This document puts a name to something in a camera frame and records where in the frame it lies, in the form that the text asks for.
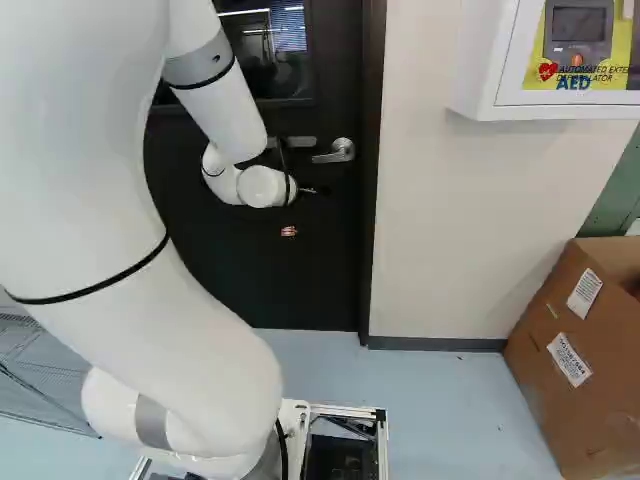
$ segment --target black door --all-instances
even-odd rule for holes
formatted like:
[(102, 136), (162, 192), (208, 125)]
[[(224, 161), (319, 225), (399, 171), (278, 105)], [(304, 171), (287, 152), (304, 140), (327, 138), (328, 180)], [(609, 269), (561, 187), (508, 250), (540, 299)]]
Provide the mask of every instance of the black door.
[[(145, 142), (154, 201), (192, 274), (253, 327), (356, 331), (362, 161), (312, 157), (340, 137), (360, 143), (361, 2), (214, 3), (268, 133), (285, 139), (285, 167), (307, 191), (283, 208), (219, 201), (200, 173), (207, 139), (161, 86)], [(254, 163), (284, 168), (277, 149), (238, 167)]]

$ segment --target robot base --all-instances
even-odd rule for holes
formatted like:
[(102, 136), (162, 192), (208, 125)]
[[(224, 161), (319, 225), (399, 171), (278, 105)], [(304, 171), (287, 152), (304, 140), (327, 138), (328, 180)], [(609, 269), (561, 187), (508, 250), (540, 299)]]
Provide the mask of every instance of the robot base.
[[(284, 400), (280, 422), (287, 435), (289, 479), (354, 478), (388, 480), (388, 426), (385, 410), (309, 405)], [(246, 480), (282, 480), (280, 451), (269, 452)], [(141, 458), (129, 480), (201, 480)]]

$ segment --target door frame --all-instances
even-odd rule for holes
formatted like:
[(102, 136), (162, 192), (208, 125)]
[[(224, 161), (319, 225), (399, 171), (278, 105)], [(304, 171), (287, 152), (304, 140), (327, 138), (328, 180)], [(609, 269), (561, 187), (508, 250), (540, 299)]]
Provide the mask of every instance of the door frame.
[(387, 31), (387, 0), (362, 0), (362, 258), (360, 268), (360, 308), (358, 337), (369, 343), (373, 251), (378, 197), (378, 157), (382, 121), (382, 86)]

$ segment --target wall baseboard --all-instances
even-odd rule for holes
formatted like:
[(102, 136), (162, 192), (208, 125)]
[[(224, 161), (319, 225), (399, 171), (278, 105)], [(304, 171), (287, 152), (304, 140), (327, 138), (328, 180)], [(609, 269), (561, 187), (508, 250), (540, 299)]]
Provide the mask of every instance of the wall baseboard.
[(507, 341), (494, 338), (409, 338), (369, 336), (369, 350), (502, 352)]

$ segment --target door window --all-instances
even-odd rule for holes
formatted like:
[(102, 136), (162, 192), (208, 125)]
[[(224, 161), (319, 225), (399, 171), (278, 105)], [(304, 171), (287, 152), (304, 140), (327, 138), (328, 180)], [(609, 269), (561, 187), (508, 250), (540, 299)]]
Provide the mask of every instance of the door window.
[[(256, 100), (313, 97), (303, 0), (214, 0)], [(178, 103), (161, 82), (154, 104)]]

